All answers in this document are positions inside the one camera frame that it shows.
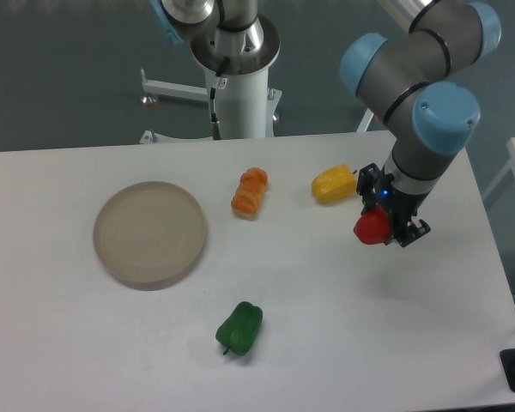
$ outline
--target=round plate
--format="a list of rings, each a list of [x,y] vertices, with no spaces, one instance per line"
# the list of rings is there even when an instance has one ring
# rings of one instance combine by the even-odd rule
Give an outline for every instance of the round plate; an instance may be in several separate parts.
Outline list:
[[[122,283],[141,290],[165,288],[188,273],[205,238],[197,200],[165,182],[123,189],[103,206],[94,225],[101,262]]]

